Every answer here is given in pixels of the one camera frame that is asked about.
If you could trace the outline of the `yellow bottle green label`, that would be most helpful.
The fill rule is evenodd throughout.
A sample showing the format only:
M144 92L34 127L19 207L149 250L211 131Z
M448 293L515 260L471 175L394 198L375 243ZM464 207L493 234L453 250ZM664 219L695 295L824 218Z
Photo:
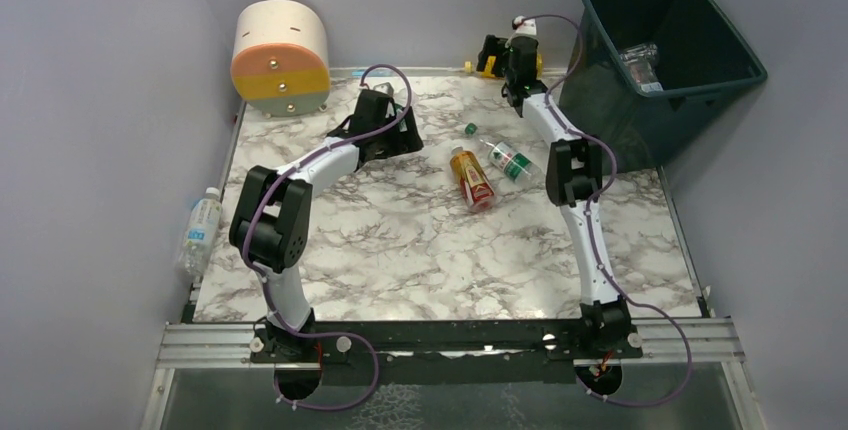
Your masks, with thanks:
M478 74L482 78L503 79L505 77L506 57L491 54L485 57L482 66L479 62L466 61L463 70L467 74Z

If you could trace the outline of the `clear bottle green cap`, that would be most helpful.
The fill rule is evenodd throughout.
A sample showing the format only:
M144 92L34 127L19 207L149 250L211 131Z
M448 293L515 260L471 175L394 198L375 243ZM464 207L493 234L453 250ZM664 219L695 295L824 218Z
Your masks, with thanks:
M543 180L540 168L510 143L485 139L481 139L480 143L486 148L487 159L511 182L532 186Z

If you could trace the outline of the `clear bottle purple-blue label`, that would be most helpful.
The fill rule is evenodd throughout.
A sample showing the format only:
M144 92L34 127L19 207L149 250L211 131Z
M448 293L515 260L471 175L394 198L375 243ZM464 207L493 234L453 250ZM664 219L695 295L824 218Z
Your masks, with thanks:
M619 57L641 91L651 93L664 90L655 72L659 63L659 51L655 43L646 42L626 48L619 53Z

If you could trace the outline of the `amber tea bottle red label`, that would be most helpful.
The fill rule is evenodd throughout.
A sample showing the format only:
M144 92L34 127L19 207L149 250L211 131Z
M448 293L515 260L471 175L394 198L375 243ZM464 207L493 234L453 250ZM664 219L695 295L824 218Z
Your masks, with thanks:
M455 147L449 164L463 201L471 212L482 212L496 204L496 192L472 151Z

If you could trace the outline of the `tall clear bottle blue label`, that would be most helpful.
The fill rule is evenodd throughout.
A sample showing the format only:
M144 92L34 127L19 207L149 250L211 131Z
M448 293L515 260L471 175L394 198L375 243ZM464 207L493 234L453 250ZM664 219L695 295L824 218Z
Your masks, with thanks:
M179 267L191 277L201 277L209 265L221 214L221 191L208 187L192 208L181 243Z

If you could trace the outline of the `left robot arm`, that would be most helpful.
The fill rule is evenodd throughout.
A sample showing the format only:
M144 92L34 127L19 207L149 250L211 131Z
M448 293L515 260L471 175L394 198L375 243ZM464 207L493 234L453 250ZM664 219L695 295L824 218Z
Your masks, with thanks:
M313 198L369 162L422 147L411 105L364 89L353 114L314 150L278 169L257 165L248 171L229 242L257 274L272 326L304 338L313 317L298 269L308 243Z

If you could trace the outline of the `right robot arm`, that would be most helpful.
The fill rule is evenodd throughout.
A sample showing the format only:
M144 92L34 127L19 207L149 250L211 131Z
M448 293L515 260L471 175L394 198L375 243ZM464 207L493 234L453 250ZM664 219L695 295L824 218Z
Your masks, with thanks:
M631 315L612 273L603 239L602 145L579 130L551 99L538 76L538 40L488 35L475 71L504 80L501 96L548 145L545 189L568 227L580 272L580 345L609 350L627 339Z

